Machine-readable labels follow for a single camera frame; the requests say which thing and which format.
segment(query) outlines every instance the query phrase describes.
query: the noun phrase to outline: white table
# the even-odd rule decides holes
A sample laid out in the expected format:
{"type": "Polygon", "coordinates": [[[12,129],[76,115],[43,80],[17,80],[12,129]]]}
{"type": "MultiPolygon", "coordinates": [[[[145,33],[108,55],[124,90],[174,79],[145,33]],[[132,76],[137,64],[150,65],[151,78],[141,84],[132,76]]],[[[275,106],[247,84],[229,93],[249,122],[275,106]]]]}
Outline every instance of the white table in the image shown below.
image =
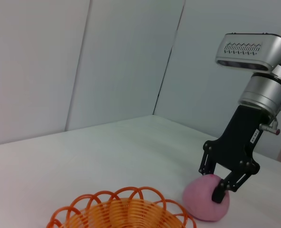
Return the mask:
{"type": "MultiPolygon", "coordinates": [[[[77,196],[126,186],[151,186],[181,202],[184,187],[200,176],[202,146],[211,139],[146,116],[0,145],[0,228],[45,228],[77,196]]],[[[199,228],[281,228],[281,163],[254,156],[259,174],[231,192],[224,219],[198,221],[199,228]]]]}

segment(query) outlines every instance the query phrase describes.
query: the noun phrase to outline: pink sponge ball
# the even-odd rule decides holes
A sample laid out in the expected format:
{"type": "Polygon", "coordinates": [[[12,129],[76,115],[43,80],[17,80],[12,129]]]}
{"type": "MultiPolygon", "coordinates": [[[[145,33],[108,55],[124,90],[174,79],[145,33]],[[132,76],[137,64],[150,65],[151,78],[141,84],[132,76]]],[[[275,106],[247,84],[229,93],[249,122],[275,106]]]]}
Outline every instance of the pink sponge ball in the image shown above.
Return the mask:
{"type": "Polygon", "coordinates": [[[212,201],[212,193],[219,184],[221,178],[209,174],[191,182],[184,190],[183,202],[190,215],[203,221],[219,221],[229,209],[229,193],[221,203],[212,201]]]}

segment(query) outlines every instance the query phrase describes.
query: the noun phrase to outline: orange wire basket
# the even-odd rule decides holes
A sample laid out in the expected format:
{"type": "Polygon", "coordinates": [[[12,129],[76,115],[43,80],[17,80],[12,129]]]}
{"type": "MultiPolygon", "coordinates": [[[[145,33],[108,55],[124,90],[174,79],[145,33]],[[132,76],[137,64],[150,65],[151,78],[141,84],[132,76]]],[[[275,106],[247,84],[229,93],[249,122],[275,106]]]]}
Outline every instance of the orange wire basket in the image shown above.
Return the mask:
{"type": "Polygon", "coordinates": [[[100,191],[94,195],[85,194],[76,198],[70,206],[54,212],[47,228],[184,228],[188,220],[192,221],[193,228],[197,227],[193,218],[180,204],[165,199],[156,189],[126,187],[114,193],[100,191]],[[128,198],[118,196],[122,192],[131,190],[133,192],[128,198]],[[143,190],[155,192],[160,200],[156,202],[144,200],[143,190]],[[139,199],[134,198],[136,194],[139,195],[139,199]],[[110,198],[107,202],[101,202],[98,198],[101,195],[110,195],[110,198]],[[76,209],[75,205],[84,199],[89,200],[86,208],[76,209]],[[178,205],[182,212],[171,214],[167,211],[167,203],[178,205]],[[64,223],[56,218],[62,211],[66,211],[64,223]],[[177,218],[180,216],[184,219],[183,222],[177,218]]]}

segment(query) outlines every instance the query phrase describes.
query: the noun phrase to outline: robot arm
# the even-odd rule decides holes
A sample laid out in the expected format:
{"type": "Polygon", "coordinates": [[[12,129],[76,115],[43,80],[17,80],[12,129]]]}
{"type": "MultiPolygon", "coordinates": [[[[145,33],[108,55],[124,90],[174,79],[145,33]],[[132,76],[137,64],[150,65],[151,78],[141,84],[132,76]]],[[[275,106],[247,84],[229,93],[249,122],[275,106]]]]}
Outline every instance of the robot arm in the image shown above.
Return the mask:
{"type": "Polygon", "coordinates": [[[231,171],[212,195],[214,202],[221,203],[226,190],[236,192],[260,170],[253,149],[263,131],[280,133],[276,116],[281,111],[281,36],[226,34],[215,61],[254,72],[223,135],[203,146],[201,174],[213,174],[217,163],[231,171]]]}

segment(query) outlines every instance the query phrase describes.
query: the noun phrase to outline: white wall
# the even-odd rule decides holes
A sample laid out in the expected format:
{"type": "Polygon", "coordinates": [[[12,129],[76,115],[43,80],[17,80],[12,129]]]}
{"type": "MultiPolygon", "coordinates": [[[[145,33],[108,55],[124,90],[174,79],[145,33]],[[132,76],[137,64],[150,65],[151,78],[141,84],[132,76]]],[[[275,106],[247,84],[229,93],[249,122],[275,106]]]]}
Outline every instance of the white wall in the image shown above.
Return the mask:
{"type": "Polygon", "coordinates": [[[0,143],[65,129],[89,0],[0,0],[0,143]]]}
{"type": "Polygon", "coordinates": [[[153,113],[183,0],[94,0],[67,129],[153,113]]]}
{"type": "MultiPolygon", "coordinates": [[[[220,136],[251,74],[218,67],[219,43],[225,33],[280,25],[281,0],[187,0],[155,114],[220,136]]],[[[276,158],[280,147],[281,134],[264,133],[255,150],[276,158]]]]}

